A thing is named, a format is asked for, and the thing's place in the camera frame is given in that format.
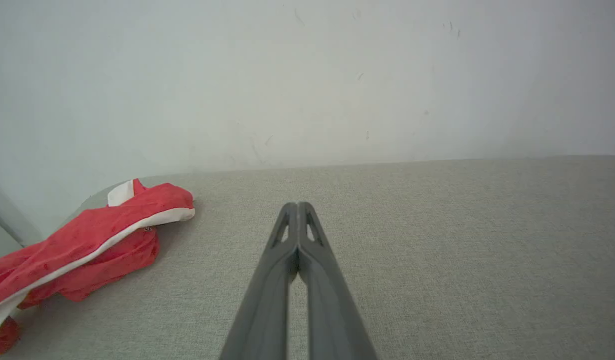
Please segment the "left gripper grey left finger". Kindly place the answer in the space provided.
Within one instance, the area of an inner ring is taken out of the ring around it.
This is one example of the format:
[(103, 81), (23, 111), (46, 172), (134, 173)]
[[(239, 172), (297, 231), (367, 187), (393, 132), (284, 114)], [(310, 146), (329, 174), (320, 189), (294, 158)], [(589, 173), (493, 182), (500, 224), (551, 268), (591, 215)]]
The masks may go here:
[(286, 360), (289, 286), (298, 273), (298, 204), (285, 203), (221, 349), (221, 360)]

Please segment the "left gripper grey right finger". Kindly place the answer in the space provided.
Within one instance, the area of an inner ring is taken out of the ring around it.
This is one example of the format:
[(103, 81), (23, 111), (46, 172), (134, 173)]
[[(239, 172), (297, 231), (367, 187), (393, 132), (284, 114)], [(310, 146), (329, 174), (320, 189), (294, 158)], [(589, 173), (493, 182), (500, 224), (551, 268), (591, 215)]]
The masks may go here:
[(377, 360), (315, 208), (298, 203), (299, 276), (307, 287), (310, 360)]

